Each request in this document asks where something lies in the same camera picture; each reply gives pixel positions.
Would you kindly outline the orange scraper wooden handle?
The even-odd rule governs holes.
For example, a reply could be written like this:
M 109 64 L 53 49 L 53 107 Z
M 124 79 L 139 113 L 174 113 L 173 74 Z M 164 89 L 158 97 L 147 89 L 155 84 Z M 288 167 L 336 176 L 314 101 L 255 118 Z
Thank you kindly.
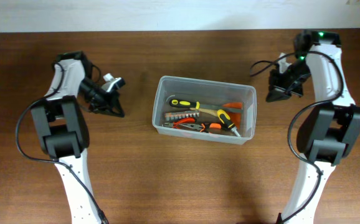
M 214 111 L 222 109 L 230 116 L 231 120 L 235 123 L 235 125 L 239 127 L 243 113 L 243 104 L 241 102 L 231 102 L 218 106 L 218 105 L 201 104 L 200 102 L 197 102 L 194 103 L 192 106 L 190 106 L 190 109 L 199 110 L 201 112 L 207 112 L 211 115 L 213 115 Z

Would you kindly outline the stubby yellow-black screwdriver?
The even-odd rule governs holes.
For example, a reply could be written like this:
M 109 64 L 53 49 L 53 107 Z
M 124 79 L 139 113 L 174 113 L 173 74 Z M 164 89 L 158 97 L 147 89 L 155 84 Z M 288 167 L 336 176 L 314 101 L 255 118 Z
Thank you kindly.
M 225 110 L 217 110 L 217 117 L 227 129 L 232 131 L 237 137 L 241 137 L 238 131 L 241 119 L 241 115 L 239 113 L 228 113 Z

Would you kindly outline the orange socket bit holder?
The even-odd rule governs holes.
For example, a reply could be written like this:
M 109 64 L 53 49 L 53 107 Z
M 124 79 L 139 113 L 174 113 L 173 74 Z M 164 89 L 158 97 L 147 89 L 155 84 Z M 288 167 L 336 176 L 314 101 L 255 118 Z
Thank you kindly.
M 199 116 L 199 110 L 177 111 L 164 114 L 166 121 L 179 121 L 185 118 L 198 118 Z

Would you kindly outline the file with yellow-black handle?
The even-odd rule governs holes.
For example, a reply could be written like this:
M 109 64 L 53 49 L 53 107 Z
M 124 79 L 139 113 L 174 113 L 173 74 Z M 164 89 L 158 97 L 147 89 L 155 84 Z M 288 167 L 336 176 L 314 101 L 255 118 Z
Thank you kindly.
M 173 98 L 169 100 L 169 105 L 175 108 L 194 108 L 197 110 L 207 109 L 207 110 L 224 110 L 231 113 L 242 113 L 242 109 L 229 108 L 225 106 L 216 106 L 216 105 L 205 105 L 201 104 L 199 101 L 186 101 Z

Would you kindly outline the small red-handled pliers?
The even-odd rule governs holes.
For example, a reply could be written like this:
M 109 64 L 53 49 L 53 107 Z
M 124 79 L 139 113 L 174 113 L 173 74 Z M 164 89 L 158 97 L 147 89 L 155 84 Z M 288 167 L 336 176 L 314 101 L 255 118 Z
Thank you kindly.
M 163 124 L 163 127 L 178 129 L 180 127 L 180 124 L 188 124 L 188 123 L 195 123 L 195 122 L 196 122 L 195 118 L 183 118 L 178 121 L 165 122 Z

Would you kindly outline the orange black needle-nose pliers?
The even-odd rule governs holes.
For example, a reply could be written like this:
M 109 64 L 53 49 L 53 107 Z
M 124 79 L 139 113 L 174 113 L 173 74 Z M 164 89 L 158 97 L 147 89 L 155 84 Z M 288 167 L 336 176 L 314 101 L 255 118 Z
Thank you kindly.
M 219 123 L 201 123 L 201 124 L 188 123 L 188 124 L 180 124 L 180 127 L 198 131 L 200 133 L 208 133 L 211 129 L 214 130 L 222 129 L 222 125 Z

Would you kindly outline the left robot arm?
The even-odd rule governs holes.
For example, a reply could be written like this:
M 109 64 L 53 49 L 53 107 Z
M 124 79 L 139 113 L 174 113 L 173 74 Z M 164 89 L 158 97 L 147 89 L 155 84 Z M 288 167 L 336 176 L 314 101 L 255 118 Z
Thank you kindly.
M 52 63 L 54 77 L 48 92 L 32 102 L 20 117 L 31 113 L 46 163 L 56 166 L 69 203 L 72 223 L 108 223 L 93 195 L 87 156 L 90 135 L 77 101 L 82 96 L 87 111 L 124 117 L 118 90 L 124 79 L 103 76 L 92 79 L 96 68 L 82 51 L 59 54 Z

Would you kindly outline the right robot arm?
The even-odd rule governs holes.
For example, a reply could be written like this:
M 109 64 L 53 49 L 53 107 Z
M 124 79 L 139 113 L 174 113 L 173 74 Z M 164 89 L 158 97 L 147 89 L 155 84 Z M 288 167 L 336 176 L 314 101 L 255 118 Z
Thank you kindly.
M 296 61 L 281 54 L 269 76 L 267 102 L 303 95 L 311 78 L 315 102 L 295 115 L 309 115 L 288 145 L 300 161 L 290 199 L 277 223 L 313 223 L 326 182 L 360 133 L 360 107 L 351 97 L 341 66 L 341 40 L 334 32 L 304 30 L 294 41 Z

